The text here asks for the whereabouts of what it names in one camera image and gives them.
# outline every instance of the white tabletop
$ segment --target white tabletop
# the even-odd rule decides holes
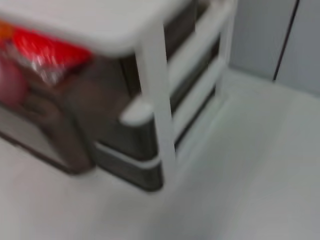
[[[173,192],[68,177],[0,144],[0,238],[318,240],[320,100],[229,72],[229,96]]]
[[[0,0],[0,18],[109,54],[132,51],[188,0]]]

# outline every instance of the pink object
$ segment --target pink object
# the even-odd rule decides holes
[[[28,83],[20,70],[7,59],[0,58],[0,102],[16,107],[27,96]]]

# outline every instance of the cabinet door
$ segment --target cabinet door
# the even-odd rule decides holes
[[[320,96],[320,0],[302,0],[276,79]]]
[[[296,0],[239,0],[231,65],[273,79]]]

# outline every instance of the white shelf frame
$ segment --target white shelf frame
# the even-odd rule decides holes
[[[155,128],[159,154],[154,161],[161,160],[165,187],[175,180],[178,171],[177,159],[181,158],[175,151],[175,140],[186,127],[195,112],[199,109],[209,91],[216,84],[216,96],[222,96],[220,76],[230,61],[234,19],[238,0],[211,0],[209,8],[196,24],[193,33],[175,56],[167,63],[163,19],[155,19],[153,23],[145,23],[146,29],[141,31],[134,47],[138,73],[141,85],[141,95],[125,109],[120,121],[128,126],[138,126],[151,118],[155,120]],[[10,16],[0,11],[0,18],[11,19],[18,24],[19,16]],[[37,29],[38,23],[30,28]],[[183,84],[183,79],[196,66],[201,57],[210,49],[220,36],[219,56],[209,67],[206,73],[188,94],[184,103],[179,107],[174,117],[171,115],[170,96]],[[199,134],[190,134],[182,144],[190,150],[197,141],[194,138]]]

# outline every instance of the shelf leg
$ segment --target shelf leg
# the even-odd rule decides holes
[[[141,92],[153,105],[164,186],[167,186],[175,178],[177,162],[163,24],[153,24],[142,34],[140,43],[135,52]]]

